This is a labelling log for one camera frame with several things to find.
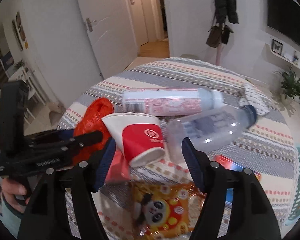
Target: round table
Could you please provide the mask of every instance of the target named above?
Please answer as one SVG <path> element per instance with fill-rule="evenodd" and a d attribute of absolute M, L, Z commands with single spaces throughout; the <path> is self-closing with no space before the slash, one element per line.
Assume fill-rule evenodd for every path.
<path fill-rule="evenodd" d="M 171 57 L 140 65 L 134 69 L 110 77 L 89 88 L 65 112 L 59 122 L 59 129 L 72 129 L 84 116 L 87 107 L 97 98 L 108 98 L 115 112 L 123 112 L 122 93 L 129 88 L 206 88 L 223 92 L 224 103 L 239 107 L 244 84 L 239 74 L 200 60 Z M 260 183 L 272 204 L 279 227 L 282 228 L 290 214 L 298 182 L 298 154 L 293 137 L 284 117 L 272 101 L 253 86 L 268 106 L 270 112 L 259 116 L 250 127 L 232 144 L 208 153 L 212 159 L 223 155 L 244 167 L 250 167 L 261 174 Z M 161 128 L 173 117 L 162 117 Z M 131 168 L 132 178 L 146 183 L 187 183 L 191 176 L 187 167 L 175 165 L 168 159 L 146 167 Z M 127 185 L 105 185 L 93 198 L 100 219 L 109 237 L 132 239 L 130 189 Z M 78 235 L 71 195 L 67 195 L 68 214 L 72 233 Z M 230 207 L 225 207 L 219 235 L 227 231 Z"/>

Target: human hand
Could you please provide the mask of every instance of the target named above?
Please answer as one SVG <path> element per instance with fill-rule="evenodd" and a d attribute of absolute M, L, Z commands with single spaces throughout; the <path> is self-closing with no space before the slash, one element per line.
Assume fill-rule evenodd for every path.
<path fill-rule="evenodd" d="M 4 195 L 4 198 L 6 201 L 12 206 L 15 210 L 18 210 L 19 212 L 23 213 L 25 208 L 21 206 L 15 199 L 14 195 L 25 195 L 27 194 L 26 188 L 12 180 L 12 179 L 2 179 L 1 181 L 1 188 L 2 193 Z"/>

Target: black coat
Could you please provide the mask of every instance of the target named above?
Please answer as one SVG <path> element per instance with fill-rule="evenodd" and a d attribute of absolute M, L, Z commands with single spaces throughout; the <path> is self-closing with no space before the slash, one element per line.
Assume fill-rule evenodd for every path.
<path fill-rule="evenodd" d="M 225 23 L 228 16 L 230 23 L 239 23 L 236 12 L 236 0 L 214 0 L 216 6 L 217 23 Z"/>

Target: small plant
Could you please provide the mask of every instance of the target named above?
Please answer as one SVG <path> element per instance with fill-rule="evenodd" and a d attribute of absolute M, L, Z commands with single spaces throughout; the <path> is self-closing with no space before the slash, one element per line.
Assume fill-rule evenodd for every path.
<path fill-rule="evenodd" d="M 19 62 L 17 62 L 14 66 L 15 66 L 16 69 L 18 69 L 18 68 L 24 67 L 25 63 L 24 63 L 24 61 L 22 59 Z"/>
<path fill-rule="evenodd" d="M 300 99 L 300 78 L 296 80 L 296 73 L 289 66 L 289 72 L 279 72 L 283 77 L 281 81 L 281 88 L 283 88 L 283 93 L 285 94 L 285 99 L 291 97 L 294 99 L 295 96 L 298 96 Z"/>

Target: white door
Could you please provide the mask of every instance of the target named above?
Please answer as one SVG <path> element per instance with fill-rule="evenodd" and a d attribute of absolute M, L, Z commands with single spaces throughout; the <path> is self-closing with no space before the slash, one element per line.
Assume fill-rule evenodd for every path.
<path fill-rule="evenodd" d="M 78 0 L 83 20 L 104 78 L 124 70 L 136 57 L 128 0 Z"/>
<path fill-rule="evenodd" d="M 138 46 L 141 46 L 149 41 L 142 2 L 141 0 L 129 0 L 129 2 L 131 3 L 132 8 L 134 34 L 136 36 Z"/>

